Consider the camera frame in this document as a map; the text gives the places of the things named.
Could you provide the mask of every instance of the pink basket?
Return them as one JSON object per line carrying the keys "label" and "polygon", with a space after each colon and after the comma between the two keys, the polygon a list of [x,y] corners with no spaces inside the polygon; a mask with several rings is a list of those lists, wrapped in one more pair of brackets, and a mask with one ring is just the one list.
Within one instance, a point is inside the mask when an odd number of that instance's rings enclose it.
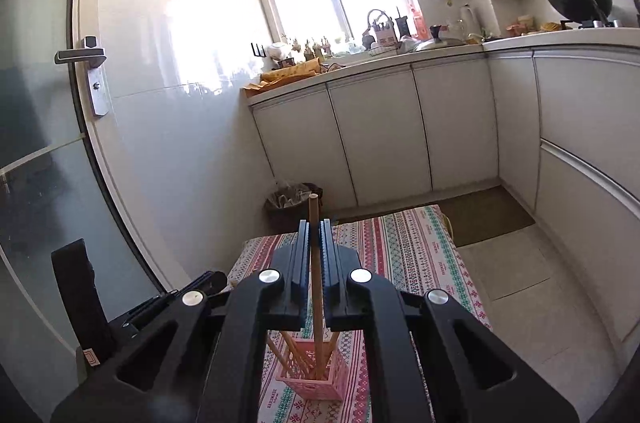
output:
{"label": "pink basket", "polygon": [[[305,353],[310,361],[315,364],[314,341],[299,339],[294,339],[294,341],[298,345],[300,352]],[[327,353],[328,350],[329,342],[324,342],[324,351]],[[287,359],[287,364],[292,374],[287,375],[288,373],[284,371],[282,364],[279,363],[276,379],[286,383],[302,399],[343,400],[344,392],[347,388],[348,370],[347,364],[337,348],[331,353],[331,358],[324,370],[324,378],[322,379],[305,379],[287,346],[285,346],[282,356]]]}

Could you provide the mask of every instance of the striped tablecloth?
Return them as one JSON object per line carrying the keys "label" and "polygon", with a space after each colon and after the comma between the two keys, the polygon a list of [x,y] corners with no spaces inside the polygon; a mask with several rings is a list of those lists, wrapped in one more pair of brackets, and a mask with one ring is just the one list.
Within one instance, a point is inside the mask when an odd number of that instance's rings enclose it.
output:
{"label": "striped tablecloth", "polygon": [[[390,279],[398,289],[424,294],[441,288],[491,328],[475,285],[449,237],[437,206],[421,206],[357,223],[334,226],[334,241],[355,249],[363,267]],[[295,233],[259,237],[244,249],[229,279],[240,281],[260,271],[273,251],[295,241]],[[311,307],[300,338],[312,338]],[[325,340],[331,332],[325,329]],[[279,333],[271,338],[284,348]],[[275,379],[277,360],[267,349],[262,370],[258,423],[361,423],[371,421],[369,381],[361,331],[341,333],[340,349],[349,366],[349,386],[340,402],[305,401]]]}

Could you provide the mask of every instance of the glass door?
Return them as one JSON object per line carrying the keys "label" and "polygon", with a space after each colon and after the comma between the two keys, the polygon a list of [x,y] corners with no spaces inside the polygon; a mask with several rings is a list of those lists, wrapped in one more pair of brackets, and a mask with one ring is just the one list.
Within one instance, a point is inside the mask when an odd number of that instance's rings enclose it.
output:
{"label": "glass door", "polygon": [[71,5],[0,0],[0,394],[12,400],[3,421],[48,421],[83,378],[52,251],[84,239],[109,320],[161,289],[95,164],[74,66],[54,64],[73,47]]}

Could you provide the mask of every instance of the trash bag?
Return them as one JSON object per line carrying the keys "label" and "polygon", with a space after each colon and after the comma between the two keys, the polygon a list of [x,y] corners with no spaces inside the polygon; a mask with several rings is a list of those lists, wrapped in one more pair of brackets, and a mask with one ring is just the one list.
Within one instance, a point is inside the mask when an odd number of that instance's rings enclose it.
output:
{"label": "trash bag", "polygon": [[313,183],[286,184],[269,194],[264,209],[274,233],[298,231],[300,220],[308,220],[307,200],[310,194],[318,194],[318,203],[322,207],[322,188]]}

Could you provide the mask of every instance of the orange plastic bottle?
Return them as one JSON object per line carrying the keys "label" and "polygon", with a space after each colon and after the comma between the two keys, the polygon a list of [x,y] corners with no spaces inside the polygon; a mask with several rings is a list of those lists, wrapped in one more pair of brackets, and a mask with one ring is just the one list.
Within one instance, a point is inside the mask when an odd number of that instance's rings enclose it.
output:
{"label": "orange plastic bottle", "polygon": [[424,23],[422,13],[419,12],[412,4],[409,4],[409,10],[414,18],[415,31],[417,33],[416,36],[420,40],[429,40],[429,32],[427,31],[427,27]]}

